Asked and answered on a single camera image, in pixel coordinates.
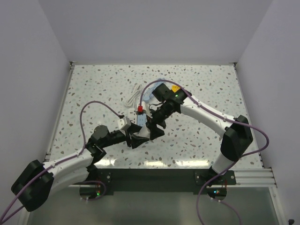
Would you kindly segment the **white cube plug adapter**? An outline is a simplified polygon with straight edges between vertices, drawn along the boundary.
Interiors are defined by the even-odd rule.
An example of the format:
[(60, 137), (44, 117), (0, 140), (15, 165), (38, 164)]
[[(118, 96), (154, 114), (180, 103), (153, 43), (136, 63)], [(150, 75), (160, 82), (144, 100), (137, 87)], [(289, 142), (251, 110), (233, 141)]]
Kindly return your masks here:
[(146, 125), (144, 125), (139, 132), (136, 133), (136, 136), (139, 138), (146, 138), (150, 139), (150, 130), (147, 128)]

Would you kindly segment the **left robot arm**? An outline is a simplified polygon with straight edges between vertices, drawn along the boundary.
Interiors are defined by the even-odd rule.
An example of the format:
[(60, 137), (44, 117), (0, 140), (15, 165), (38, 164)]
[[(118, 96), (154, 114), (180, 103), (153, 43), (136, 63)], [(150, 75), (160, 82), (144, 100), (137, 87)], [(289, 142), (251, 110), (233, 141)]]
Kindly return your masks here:
[(147, 126), (120, 122), (119, 129), (111, 132), (107, 126), (99, 125), (82, 149), (49, 162), (31, 161), (14, 182), (11, 191), (28, 212), (35, 211), (59, 189), (83, 181), (94, 183), (97, 179), (95, 163), (106, 155), (106, 147), (125, 142), (134, 149), (151, 138)]

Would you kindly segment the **white power strip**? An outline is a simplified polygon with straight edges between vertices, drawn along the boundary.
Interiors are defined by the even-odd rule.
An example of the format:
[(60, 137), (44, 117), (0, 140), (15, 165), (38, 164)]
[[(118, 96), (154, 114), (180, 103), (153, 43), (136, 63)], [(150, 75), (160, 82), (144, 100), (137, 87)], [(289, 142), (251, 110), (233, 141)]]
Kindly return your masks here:
[(137, 123), (137, 114), (135, 112), (134, 108), (129, 108), (128, 109), (128, 118), (130, 119), (130, 121), (134, 124)]

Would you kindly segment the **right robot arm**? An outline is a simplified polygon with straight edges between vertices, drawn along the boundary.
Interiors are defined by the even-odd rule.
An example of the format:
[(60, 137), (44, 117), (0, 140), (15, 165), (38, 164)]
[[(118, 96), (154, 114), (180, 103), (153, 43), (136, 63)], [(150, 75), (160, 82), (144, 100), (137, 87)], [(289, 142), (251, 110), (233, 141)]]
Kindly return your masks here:
[(182, 89), (173, 92), (165, 84), (153, 90), (154, 97), (161, 102), (156, 110), (148, 110), (148, 121), (141, 129), (141, 136), (149, 140), (164, 135), (165, 120), (173, 113), (191, 117), (215, 131), (222, 139), (220, 154), (209, 168), (207, 179), (220, 184), (225, 179), (224, 170), (237, 162), (253, 141), (246, 117), (235, 118), (223, 114)]

